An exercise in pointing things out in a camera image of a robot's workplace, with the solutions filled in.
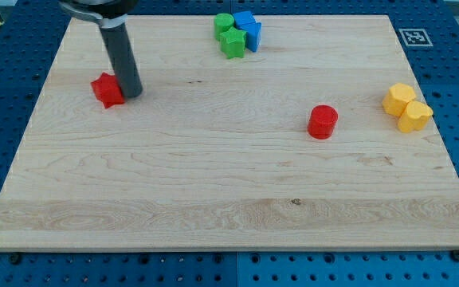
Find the black robot arm end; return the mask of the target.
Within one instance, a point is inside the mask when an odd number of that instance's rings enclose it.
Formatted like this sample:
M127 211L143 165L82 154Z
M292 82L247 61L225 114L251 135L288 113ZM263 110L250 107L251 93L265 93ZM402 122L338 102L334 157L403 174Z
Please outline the black robot arm end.
M68 15L87 22L115 19L133 10L139 0L59 0Z

